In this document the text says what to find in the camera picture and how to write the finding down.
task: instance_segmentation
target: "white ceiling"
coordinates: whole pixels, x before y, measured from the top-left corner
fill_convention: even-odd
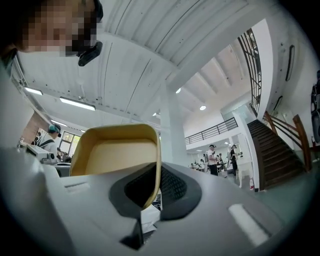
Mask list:
[[[190,62],[201,42],[225,17],[221,11],[232,0],[102,0],[104,17],[97,39],[103,42],[98,58],[85,67],[76,57],[36,52],[18,58],[29,87],[50,117],[83,129],[135,122],[159,127],[160,120],[146,116],[160,109],[159,88]],[[242,8],[248,3],[236,1]],[[226,45],[182,87],[177,95],[184,120],[199,107],[217,102],[222,108],[237,90],[250,83],[244,54],[235,40]],[[95,105],[97,111],[67,105],[69,99]]]

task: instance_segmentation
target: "white wall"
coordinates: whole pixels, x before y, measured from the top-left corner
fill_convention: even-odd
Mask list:
[[[293,116],[300,116],[309,145],[312,147],[311,91],[312,86],[317,82],[317,71],[320,70],[320,63],[312,45],[304,38],[302,31],[298,33],[297,39],[298,43],[295,48],[298,49],[298,52],[297,56],[294,57],[297,58],[297,61],[293,66],[291,78],[285,85],[283,105],[281,104],[279,112],[285,114],[288,112],[286,111],[286,108],[288,108]]]
[[[15,147],[34,110],[27,104],[0,63],[0,146]]]
[[[271,36],[267,20],[263,19],[252,27],[255,41],[259,50],[261,64],[261,99],[257,119],[264,117],[272,86],[276,82],[276,72],[278,69],[277,49],[272,45]]]
[[[192,115],[183,125],[184,136],[189,137],[203,130],[223,123],[225,120],[219,110],[210,110],[206,108],[196,115]]]

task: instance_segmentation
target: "black mesh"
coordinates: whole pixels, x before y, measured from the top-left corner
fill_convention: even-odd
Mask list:
[[[181,178],[162,167],[160,189],[162,198],[165,198],[167,204],[171,204],[186,194],[187,184]]]
[[[135,204],[143,207],[155,190],[156,166],[147,170],[124,187],[125,195]]]

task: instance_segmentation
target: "man in white shirt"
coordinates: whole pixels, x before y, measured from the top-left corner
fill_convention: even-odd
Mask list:
[[[49,126],[48,132],[43,136],[39,142],[38,142],[38,147],[53,153],[54,159],[50,159],[51,163],[56,163],[58,162],[57,159],[57,145],[56,142],[54,141],[57,137],[61,137],[61,127],[58,124],[51,124]]]
[[[210,145],[208,150],[208,160],[209,160],[209,168],[210,173],[212,175],[218,176],[218,168],[217,168],[217,159],[215,157],[215,145]]]

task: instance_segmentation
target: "yellow plastic tray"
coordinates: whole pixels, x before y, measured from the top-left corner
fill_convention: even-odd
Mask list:
[[[161,146],[157,132],[147,124],[125,124],[88,129],[74,152],[70,175],[92,175],[120,171],[156,162],[155,187],[145,203],[155,199],[161,177]]]

